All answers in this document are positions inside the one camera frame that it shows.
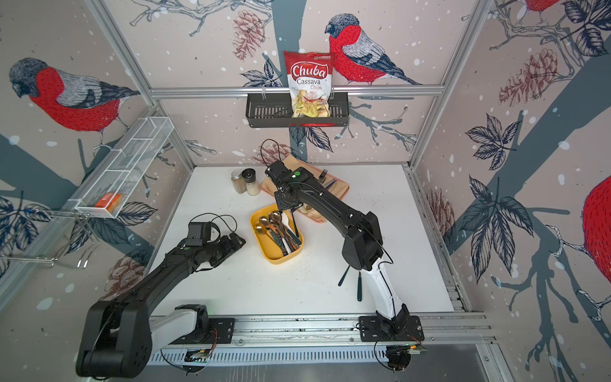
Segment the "yellow plastic storage box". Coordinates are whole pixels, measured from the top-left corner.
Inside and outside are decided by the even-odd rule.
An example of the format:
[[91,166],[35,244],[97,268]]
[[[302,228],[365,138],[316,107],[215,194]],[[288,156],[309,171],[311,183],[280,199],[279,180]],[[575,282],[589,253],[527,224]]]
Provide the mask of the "yellow plastic storage box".
[[270,205],[255,212],[250,219],[263,257],[274,265],[293,259],[305,244],[289,211]]

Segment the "black metal spoon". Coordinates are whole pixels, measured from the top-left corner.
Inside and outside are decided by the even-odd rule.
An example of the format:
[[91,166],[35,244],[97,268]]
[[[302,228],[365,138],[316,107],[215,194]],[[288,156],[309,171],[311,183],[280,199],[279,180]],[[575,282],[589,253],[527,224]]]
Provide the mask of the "black metal spoon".
[[294,232],[297,238],[301,239],[301,234],[300,234],[300,231],[298,230],[298,224],[297,224],[297,220],[294,214],[295,214],[295,209],[292,209],[291,216],[293,218],[293,223],[294,223]]

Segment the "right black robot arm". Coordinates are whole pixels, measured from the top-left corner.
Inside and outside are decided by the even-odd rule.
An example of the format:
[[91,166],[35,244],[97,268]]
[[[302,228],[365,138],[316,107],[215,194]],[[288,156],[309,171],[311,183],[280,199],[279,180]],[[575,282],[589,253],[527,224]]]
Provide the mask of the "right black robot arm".
[[364,214],[345,204],[303,167],[290,170],[283,162],[276,161],[267,167],[265,174],[276,187],[274,196],[281,210],[293,212],[308,205],[340,232],[344,238],[343,259],[350,267],[364,272],[381,326],[391,334],[399,334],[410,312],[388,277],[386,266],[393,262],[383,259],[387,252],[383,248],[377,216],[372,212]]

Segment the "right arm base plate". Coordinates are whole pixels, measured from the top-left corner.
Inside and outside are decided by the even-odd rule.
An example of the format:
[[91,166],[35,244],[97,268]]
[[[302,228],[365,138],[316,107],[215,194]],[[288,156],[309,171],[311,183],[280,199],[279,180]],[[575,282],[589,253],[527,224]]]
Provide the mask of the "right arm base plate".
[[378,316],[359,316],[356,328],[362,342],[423,342],[425,335],[418,316],[409,316],[401,329]]

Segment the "dark green handled spoon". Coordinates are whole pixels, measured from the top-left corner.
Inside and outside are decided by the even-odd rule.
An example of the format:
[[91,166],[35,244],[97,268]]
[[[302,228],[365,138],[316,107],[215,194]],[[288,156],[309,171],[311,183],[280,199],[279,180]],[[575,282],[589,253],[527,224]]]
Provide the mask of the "dark green handled spoon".
[[363,301],[363,285],[362,285],[362,274],[358,272],[357,277],[357,288],[356,288],[356,298],[358,302]]

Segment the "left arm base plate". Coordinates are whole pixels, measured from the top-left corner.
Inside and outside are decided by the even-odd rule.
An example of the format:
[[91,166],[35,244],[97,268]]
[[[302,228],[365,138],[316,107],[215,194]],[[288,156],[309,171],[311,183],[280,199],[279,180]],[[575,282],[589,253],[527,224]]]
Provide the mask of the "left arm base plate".
[[232,342],[235,318],[208,318],[205,329],[200,324],[189,334],[179,337],[171,345],[226,345]]

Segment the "white plastic spoon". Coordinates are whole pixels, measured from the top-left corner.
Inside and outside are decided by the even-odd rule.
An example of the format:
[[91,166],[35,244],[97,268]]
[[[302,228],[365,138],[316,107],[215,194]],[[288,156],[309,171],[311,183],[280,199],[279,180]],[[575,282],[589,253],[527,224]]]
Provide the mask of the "white plastic spoon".
[[294,229],[291,227],[291,221],[285,212],[281,211],[282,223],[284,224],[286,230],[288,231],[288,235],[292,238],[294,243],[298,248],[302,246],[302,242],[299,239],[299,236],[295,233]]

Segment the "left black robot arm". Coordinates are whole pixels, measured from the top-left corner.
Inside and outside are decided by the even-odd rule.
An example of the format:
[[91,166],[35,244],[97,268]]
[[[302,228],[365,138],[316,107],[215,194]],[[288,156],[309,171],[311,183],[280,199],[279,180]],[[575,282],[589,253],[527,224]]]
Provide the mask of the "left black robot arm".
[[211,346],[232,340],[234,319],[211,319],[204,305],[183,304],[166,316],[152,313],[184,279],[213,270],[246,244],[230,232],[212,237],[213,222],[191,222],[188,235],[165,254],[144,279],[112,300],[96,302],[88,311],[76,359],[80,377],[134,378],[152,355],[176,340],[196,340]]

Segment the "copper rose gold spoon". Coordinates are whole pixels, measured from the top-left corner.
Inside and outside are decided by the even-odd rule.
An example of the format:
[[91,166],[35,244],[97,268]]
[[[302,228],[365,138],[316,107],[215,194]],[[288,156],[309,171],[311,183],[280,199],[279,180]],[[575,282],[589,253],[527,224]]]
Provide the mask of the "copper rose gold spoon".
[[262,224],[267,229],[267,232],[270,233],[270,235],[272,236],[272,239],[281,248],[283,255],[287,256],[289,254],[288,252],[289,247],[288,247],[288,244],[286,243],[286,240],[284,240],[282,234],[278,231],[278,229],[265,216],[259,217],[259,223]]

